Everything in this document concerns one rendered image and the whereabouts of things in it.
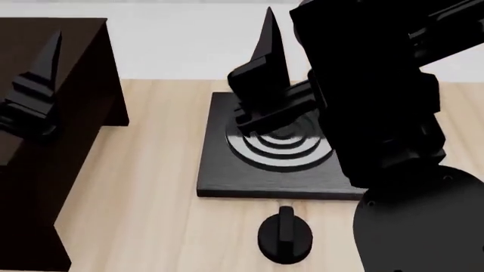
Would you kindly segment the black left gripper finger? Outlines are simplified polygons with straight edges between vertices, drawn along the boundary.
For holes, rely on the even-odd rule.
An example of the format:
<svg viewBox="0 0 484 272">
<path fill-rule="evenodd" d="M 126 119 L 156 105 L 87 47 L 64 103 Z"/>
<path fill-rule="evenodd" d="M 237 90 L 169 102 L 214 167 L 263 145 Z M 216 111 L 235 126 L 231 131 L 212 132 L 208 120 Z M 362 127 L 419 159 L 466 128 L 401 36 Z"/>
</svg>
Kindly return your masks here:
<svg viewBox="0 0 484 272">
<path fill-rule="evenodd" d="M 10 99 L 37 112 L 36 135 L 50 135 L 58 124 L 56 80 L 62 33 L 55 31 L 31 67 L 12 81 Z"/>
</svg>

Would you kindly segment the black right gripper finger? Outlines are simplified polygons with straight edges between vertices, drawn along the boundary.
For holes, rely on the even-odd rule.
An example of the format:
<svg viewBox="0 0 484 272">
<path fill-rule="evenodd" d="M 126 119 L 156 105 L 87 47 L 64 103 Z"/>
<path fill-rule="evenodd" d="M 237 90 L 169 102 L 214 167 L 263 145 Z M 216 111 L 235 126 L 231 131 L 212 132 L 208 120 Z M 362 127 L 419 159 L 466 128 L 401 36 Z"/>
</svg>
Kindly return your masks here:
<svg viewBox="0 0 484 272">
<path fill-rule="evenodd" d="M 281 34 L 273 10 L 267 8 L 262 30 L 248 63 L 227 76 L 241 107 L 261 110 L 281 96 Z"/>
<path fill-rule="evenodd" d="M 275 87 L 272 97 L 275 100 L 281 100 L 284 97 L 284 92 L 290 87 L 290 79 L 287 71 L 287 62 L 284 53 L 284 45 L 281 38 L 281 32 L 275 17 L 272 18 L 272 60 L 273 60 L 273 76 L 275 80 Z"/>
</svg>

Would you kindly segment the black round ringed burner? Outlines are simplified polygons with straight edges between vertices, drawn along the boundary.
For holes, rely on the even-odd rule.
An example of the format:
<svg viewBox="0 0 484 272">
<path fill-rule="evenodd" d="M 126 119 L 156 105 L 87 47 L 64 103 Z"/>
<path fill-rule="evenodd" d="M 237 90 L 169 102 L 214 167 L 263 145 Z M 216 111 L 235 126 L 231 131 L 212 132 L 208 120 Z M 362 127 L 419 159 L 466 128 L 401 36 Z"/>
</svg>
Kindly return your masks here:
<svg viewBox="0 0 484 272">
<path fill-rule="evenodd" d="M 319 112 L 313 110 L 264 135 L 242 135 L 231 120 L 225 129 L 225 140 L 235 156 L 253 167 L 270 172 L 300 172 L 322 164 L 333 153 L 318 117 Z"/>
</svg>

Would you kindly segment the black square stove plate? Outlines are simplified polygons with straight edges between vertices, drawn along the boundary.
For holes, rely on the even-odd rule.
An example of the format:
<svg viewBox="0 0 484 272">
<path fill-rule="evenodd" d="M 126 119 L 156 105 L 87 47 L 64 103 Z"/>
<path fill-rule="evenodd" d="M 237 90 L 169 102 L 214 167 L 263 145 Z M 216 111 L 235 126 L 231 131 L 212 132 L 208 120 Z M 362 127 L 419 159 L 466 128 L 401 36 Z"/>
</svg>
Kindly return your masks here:
<svg viewBox="0 0 484 272">
<path fill-rule="evenodd" d="M 337 155 L 300 172 L 270 172 L 253 167 L 235 156 L 225 140 L 225 129 L 234 121 L 237 99 L 229 92 L 212 94 L 197 195 L 263 199 L 327 199 L 358 201 L 364 190 L 344 176 Z"/>
</svg>

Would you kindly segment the dark brown wooden cabinet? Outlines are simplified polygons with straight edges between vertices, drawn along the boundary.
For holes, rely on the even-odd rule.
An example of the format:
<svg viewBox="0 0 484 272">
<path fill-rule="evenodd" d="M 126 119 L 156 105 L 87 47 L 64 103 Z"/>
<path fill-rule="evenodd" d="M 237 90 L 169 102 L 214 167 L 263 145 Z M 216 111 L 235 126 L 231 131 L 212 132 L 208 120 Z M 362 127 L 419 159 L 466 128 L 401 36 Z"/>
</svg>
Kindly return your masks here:
<svg viewBox="0 0 484 272">
<path fill-rule="evenodd" d="M 57 128 L 35 138 L 0 130 L 0 270 L 68 272 L 54 223 L 100 129 L 129 124 L 104 18 L 0 17 L 0 103 L 55 31 Z"/>
</svg>

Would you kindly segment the black round stove knob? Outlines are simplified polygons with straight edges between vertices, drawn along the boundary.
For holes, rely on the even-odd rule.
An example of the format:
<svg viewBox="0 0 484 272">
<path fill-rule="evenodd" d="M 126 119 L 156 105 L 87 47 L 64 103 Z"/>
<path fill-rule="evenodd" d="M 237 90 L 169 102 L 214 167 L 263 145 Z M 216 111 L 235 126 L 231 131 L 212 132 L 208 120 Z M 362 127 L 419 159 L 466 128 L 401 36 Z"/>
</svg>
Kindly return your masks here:
<svg viewBox="0 0 484 272">
<path fill-rule="evenodd" d="M 310 226 L 294 214 L 290 206 L 280 206 L 278 213 L 267 217 L 259 226 L 259 251 L 277 264 L 301 262 L 312 250 Z"/>
</svg>

